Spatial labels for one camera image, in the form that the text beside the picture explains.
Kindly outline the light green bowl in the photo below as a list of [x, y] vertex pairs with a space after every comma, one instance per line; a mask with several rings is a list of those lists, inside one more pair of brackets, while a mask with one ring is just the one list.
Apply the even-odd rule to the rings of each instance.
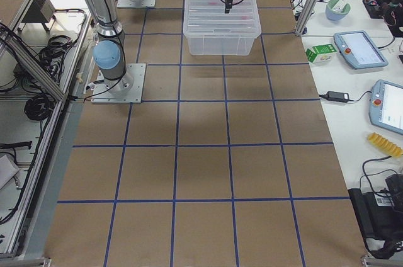
[[343, 0], [330, 0], [326, 5], [326, 18], [331, 21], [343, 19], [351, 10], [349, 3]]

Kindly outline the yellow ridged toy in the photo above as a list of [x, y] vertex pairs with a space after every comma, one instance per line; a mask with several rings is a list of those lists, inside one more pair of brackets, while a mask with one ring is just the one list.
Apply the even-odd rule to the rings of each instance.
[[389, 139], [386, 139], [382, 135], [373, 132], [367, 136], [367, 140], [374, 147], [380, 149], [384, 154], [388, 156], [394, 158], [400, 158], [402, 156], [402, 148], [391, 142]]

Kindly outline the teach pendant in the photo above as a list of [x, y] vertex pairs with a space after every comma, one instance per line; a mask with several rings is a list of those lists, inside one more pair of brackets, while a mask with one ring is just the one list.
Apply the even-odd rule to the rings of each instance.
[[389, 64], [380, 49], [363, 30], [335, 33], [333, 39], [339, 53], [353, 69], [385, 67]]
[[369, 118], [373, 125], [402, 135], [402, 86], [378, 80], [372, 87]]

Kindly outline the upper teach pendant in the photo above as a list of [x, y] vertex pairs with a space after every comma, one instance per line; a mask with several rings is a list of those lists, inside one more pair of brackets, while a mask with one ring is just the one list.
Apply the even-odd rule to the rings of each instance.
[[353, 69], [385, 67], [389, 64], [380, 49], [363, 30], [335, 33], [333, 39], [339, 53]]

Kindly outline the lower teach pendant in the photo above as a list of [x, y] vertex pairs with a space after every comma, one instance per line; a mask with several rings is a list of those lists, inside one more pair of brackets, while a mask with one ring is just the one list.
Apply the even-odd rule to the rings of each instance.
[[369, 118], [373, 125], [402, 135], [402, 86], [378, 80], [372, 87]]

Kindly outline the green white carton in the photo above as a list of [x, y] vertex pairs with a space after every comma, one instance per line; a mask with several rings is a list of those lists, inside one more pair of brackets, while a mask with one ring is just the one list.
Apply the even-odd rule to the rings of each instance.
[[328, 62], [333, 59], [336, 53], [337, 50], [331, 43], [311, 46], [305, 51], [307, 60], [313, 64]]

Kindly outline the black power adapter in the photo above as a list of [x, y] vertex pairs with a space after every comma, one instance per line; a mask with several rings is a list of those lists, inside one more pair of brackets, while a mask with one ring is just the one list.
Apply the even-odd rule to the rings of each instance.
[[342, 102], [342, 103], [349, 102], [348, 93], [337, 92], [337, 91], [328, 91], [326, 93], [326, 95], [327, 95], [326, 100], [328, 100], [328, 101]]

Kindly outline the clear plastic storage box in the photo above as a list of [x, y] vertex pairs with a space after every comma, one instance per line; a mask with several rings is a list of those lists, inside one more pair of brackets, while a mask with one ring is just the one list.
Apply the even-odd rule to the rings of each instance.
[[256, 38], [186, 37], [192, 55], [249, 55]]

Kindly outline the clear plastic box lid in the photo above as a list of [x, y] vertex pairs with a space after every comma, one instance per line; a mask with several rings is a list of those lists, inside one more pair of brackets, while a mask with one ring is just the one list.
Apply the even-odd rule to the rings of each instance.
[[222, 0], [185, 0], [186, 37], [254, 37], [261, 34], [256, 0], [234, 0], [228, 13]]

